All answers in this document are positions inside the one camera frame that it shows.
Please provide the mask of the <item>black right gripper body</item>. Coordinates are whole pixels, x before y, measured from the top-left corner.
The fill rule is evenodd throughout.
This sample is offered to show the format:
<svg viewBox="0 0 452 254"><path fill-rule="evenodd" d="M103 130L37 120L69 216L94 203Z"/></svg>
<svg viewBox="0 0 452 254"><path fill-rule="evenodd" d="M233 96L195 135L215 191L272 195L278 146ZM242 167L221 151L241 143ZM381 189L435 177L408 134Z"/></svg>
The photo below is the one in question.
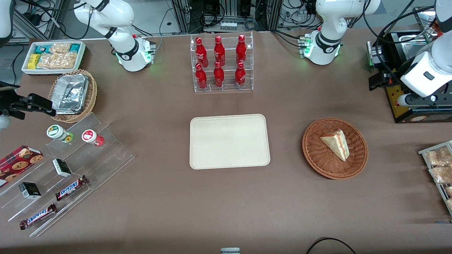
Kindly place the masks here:
<svg viewBox="0 0 452 254"><path fill-rule="evenodd" d="M25 119L26 102L24 96L19 96L16 89L19 85L13 85L6 82L0 83L0 111L7 117L14 117L19 120Z"/></svg>

